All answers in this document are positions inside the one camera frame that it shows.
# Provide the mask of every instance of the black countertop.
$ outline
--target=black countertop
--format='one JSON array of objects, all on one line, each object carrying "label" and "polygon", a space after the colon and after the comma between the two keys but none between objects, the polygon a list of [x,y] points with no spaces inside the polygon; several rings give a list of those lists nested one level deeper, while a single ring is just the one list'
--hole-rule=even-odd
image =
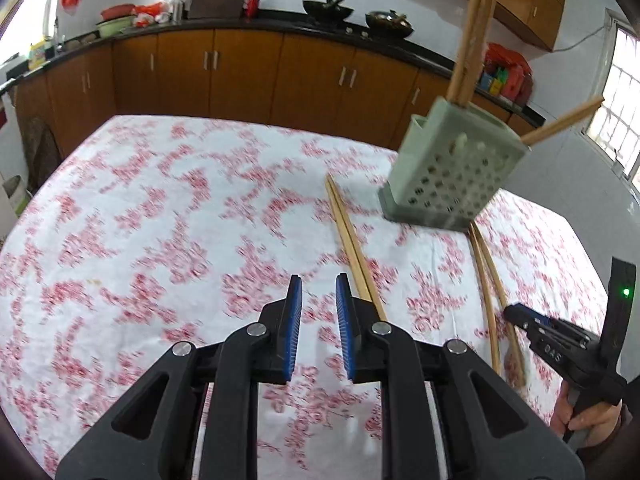
[{"label": "black countertop", "polygon": [[[370,36],[370,29],[355,23],[343,22],[340,25],[325,25],[315,22],[306,14],[298,12],[286,12],[282,10],[261,9],[260,16],[252,20],[240,19],[206,19],[206,20],[183,20],[181,23],[165,23],[162,25],[152,25],[145,28],[129,29],[109,38],[100,38],[72,50],[56,56],[35,70],[28,72],[27,62],[24,62],[7,72],[8,81],[0,85],[0,95],[7,92],[20,81],[33,75],[48,70],[58,63],[71,59],[78,54],[82,54],[90,48],[98,45],[111,43],[112,41],[124,40],[145,34],[157,34],[171,30],[190,30],[198,28],[245,28],[258,30],[272,30],[275,32],[291,32],[324,38],[326,40],[337,41],[339,43],[350,44],[358,48],[364,48],[388,56],[399,61],[404,61],[418,68],[429,70],[433,73],[450,78],[453,71],[454,62],[447,57],[437,54],[416,43],[407,40],[390,40],[387,38],[376,38]],[[529,107],[520,110],[518,107],[508,104],[500,98],[489,93],[476,89],[476,93],[494,102],[501,108],[513,112],[532,126],[539,127],[545,123],[545,118],[533,111]]]}]

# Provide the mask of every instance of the floral tablecloth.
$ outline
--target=floral tablecloth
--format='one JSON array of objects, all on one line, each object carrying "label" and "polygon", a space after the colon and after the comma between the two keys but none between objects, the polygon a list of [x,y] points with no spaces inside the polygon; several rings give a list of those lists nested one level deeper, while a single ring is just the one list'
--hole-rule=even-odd
[{"label": "floral tablecloth", "polygon": [[[0,255],[0,404],[43,468],[53,476],[172,343],[224,340],[283,298],[296,273],[296,370],[287,386],[260,387],[260,477],[379,478],[379,391],[350,384],[340,356],[332,291],[348,264],[325,174],[342,190],[390,322],[435,344],[462,338],[490,362],[465,235],[382,218],[377,190],[395,156],[220,120],[120,116],[96,131]],[[478,223],[510,300],[599,332],[606,294],[562,217],[500,191]],[[523,348],[521,394],[548,420],[559,378]]]}]

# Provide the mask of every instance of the dark brown cutting board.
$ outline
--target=dark brown cutting board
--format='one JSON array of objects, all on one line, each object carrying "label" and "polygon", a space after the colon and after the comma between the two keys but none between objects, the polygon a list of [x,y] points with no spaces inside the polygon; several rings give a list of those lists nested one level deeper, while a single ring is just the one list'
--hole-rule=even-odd
[{"label": "dark brown cutting board", "polygon": [[240,18],[244,0],[192,0],[189,19]]}]

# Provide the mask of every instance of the pair of chopsticks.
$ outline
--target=pair of chopsticks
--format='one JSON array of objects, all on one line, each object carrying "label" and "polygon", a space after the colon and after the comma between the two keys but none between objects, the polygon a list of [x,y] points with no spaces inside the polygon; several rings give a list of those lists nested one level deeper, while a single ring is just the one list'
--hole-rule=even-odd
[{"label": "pair of chopsticks", "polygon": [[463,108],[471,101],[482,71],[484,44],[496,1],[469,0],[465,30],[447,89],[447,101]]},{"label": "pair of chopsticks", "polygon": [[[476,259],[476,266],[478,267],[478,274],[480,277],[480,285],[482,288],[482,296],[484,298],[484,312],[486,314],[487,325],[489,327],[489,343],[491,345],[491,364],[494,371],[500,374],[500,349],[498,348],[498,334],[495,325],[494,308],[491,301],[491,294],[489,293],[489,284],[487,276],[484,272],[484,263],[489,269],[492,280],[494,280],[495,290],[498,293],[498,300],[500,301],[501,309],[504,309],[507,302],[507,295],[505,294],[504,287],[498,275],[498,270],[495,267],[494,260],[489,252],[480,229],[475,221],[471,222],[469,228],[469,238],[471,240],[471,247]],[[507,323],[507,338],[509,339],[509,346],[515,365],[515,386],[517,388],[523,388],[526,384],[525,363],[522,349],[516,335],[515,327],[511,323]]]},{"label": "pair of chopsticks", "polygon": [[349,259],[349,266],[351,267],[353,279],[356,282],[358,295],[362,300],[373,303],[376,307],[380,320],[386,321],[385,309],[382,307],[382,300],[380,299],[378,288],[376,287],[376,283],[373,281],[373,277],[371,276],[369,265],[364,258],[364,254],[362,254],[360,242],[358,241],[356,231],[353,228],[347,209],[342,201],[340,190],[338,190],[338,187],[331,175],[326,176],[324,184],[326,186],[326,192],[329,195],[331,211],[334,214],[335,224],[338,227],[342,246],[344,248],[344,252],[347,253],[347,258]]},{"label": "pair of chopsticks", "polygon": [[[447,101],[466,108],[476,90],[476,83],[484,64],[484,44],[489,29],[489,23],[494,15],[497,0],[469,0],[466,12],[465,30],[458,49],[456,66],[453,69]],[[572,124],[581,121],[600,108],[604,101],[602,96],[578,106],[575,110],[561,116],[557,121],[545,124],[541,128],[522,136],[520,140],[527,146],[533,146],[552,135],[567,129]]]}]

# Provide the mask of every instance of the human hand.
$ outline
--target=human hand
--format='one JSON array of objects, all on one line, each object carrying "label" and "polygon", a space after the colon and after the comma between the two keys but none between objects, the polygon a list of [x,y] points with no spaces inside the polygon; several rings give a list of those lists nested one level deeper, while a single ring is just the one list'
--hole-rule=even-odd
[{"label": "human hand", "polygon": [[562,381],[549,427],[560,438],[564,435],[567,427],[571,431],[591,428],[584,442],[584,446],[597,446],[601,442],[604,442],[613,430],[616,429],[616,424],[620,417],[620,410],[622,409],[622,401],[620,401],[617,406],[612,406],[606,402],[599,402],[572,418],[574,408],[569,404],[567,399],[569,388],[569,383]]}]

